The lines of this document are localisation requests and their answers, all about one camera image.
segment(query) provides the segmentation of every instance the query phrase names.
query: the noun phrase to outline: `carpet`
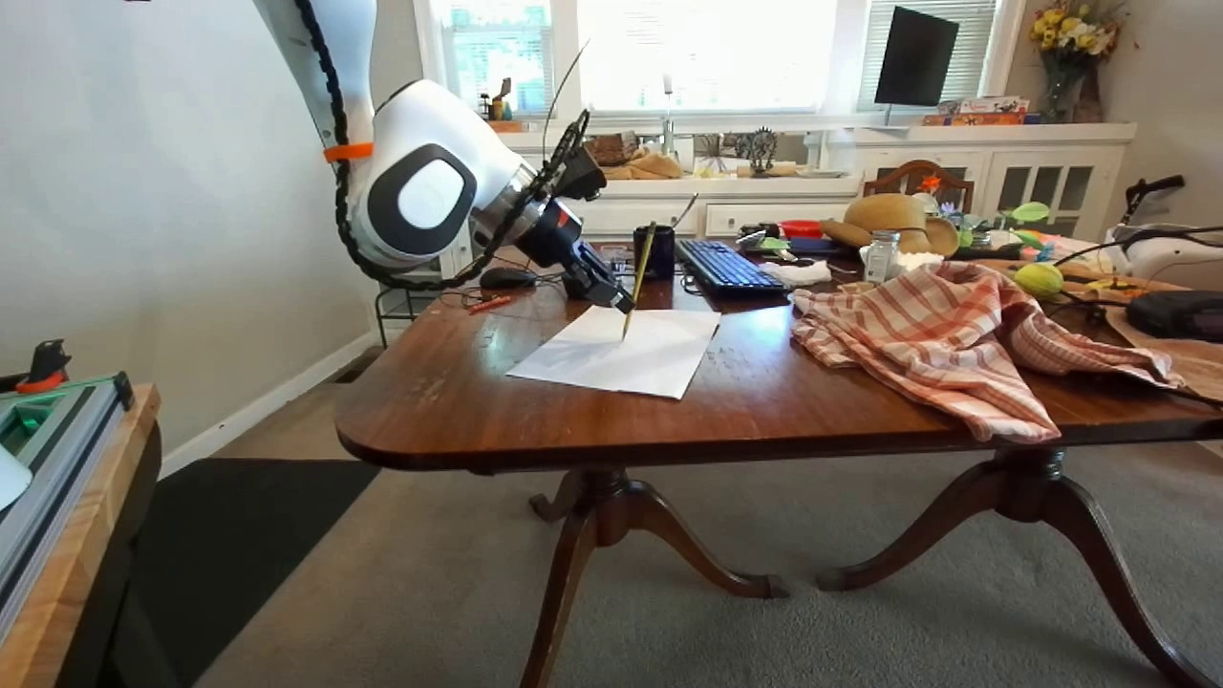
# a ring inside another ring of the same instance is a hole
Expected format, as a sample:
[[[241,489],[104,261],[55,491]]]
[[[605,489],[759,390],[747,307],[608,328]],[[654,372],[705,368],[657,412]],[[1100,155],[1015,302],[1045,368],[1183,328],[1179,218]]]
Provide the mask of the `carpet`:
[[[977,457],[641,471],[726,565],[778,572],[792,596],[723,596],[626,535],[585,568],[552,684],[1163,684],[1052,528],[973,516],[873,590],[811,583]],[[1100,446],[1068,475],[1165,639],[1217,680],[1223,461],[1192,442]],[[559,535],[528,495],[552,481],[211,457],[154,495],[137,591],[188,684],[514,684]]]

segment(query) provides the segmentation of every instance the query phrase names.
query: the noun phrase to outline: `wooden dining table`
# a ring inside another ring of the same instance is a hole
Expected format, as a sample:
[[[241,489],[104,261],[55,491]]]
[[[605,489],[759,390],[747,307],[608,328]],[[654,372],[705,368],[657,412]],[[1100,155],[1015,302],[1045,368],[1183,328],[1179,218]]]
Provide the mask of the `wooden dining table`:
[[[1170,680],[1210,684],[1143,611],[1123,553],[1105,532],[1092,491],[1064,475],[1064,449],[1090,442],[1217,439],[1223,409],[1143,390],[1105,374],[1025,374],[1061,428],[1045,446],[973,442],[929,404],[912,404],[857,368],[822,368],[792,345],[792,311],[733,311],[685,286],[685,274],[645,281],[645,311],[723,311],[723,323],[678,401],[605,395],[510,377],[585,307],[561,281],[540,281],[496,311],[468,313],[441,293],[356,382],[336,395],[341,442],[385,471],[552,471],[559,491],[536,495],[561,535],[536,625],[524,684],[547,684],[570,604],[594,545],[654,532],[701,582],[733,596],[782,596],[768,572],[723,565],[636,465],[877,457],[985,449],[886,551],[861,565],[822,568],[822,590],[863,590],[943,540],[973,512],[1052,522],[1092,568],[1105,600]],[[1105,333],[1090,311],[1058,313],[1082,333]]]

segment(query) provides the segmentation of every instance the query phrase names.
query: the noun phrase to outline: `kitchen window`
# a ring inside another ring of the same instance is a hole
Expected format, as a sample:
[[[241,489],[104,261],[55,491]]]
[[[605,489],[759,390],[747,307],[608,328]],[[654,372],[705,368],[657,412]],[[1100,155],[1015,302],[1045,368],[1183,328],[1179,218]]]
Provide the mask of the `kitchen window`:
[[[415,0],[424,72],[571,117],[822,117],[872,107],[894,0]],[[943,94],[1002,90],[1021,0],[903,0],[959,21]]]

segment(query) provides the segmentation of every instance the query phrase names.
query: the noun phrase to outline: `patterned fabric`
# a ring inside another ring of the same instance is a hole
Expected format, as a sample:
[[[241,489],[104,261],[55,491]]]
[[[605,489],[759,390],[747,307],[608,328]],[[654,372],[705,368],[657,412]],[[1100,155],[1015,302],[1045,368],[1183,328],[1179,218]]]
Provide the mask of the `patterned fabric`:
[[[816,364],[861,364],[909,401],[954,412],[983,442],[1061,435],[1015,368],[1115,372],[1163,390],[1178,384],[1165,355],[1061,328],[985,262],[943,261],[882,286],[793,291],[793,313],[793,345]]]

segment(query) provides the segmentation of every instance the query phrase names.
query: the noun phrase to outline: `chair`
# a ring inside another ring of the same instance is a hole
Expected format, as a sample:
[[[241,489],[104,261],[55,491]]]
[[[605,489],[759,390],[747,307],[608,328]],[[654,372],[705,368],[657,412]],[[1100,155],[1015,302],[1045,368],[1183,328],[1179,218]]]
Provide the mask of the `chair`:
[[[963,178],[963,167],[940,167],[932,160],[877,167],[877,175],[863,182],[863,193],[932,193],[940,214],[969,211],[969,178]]]

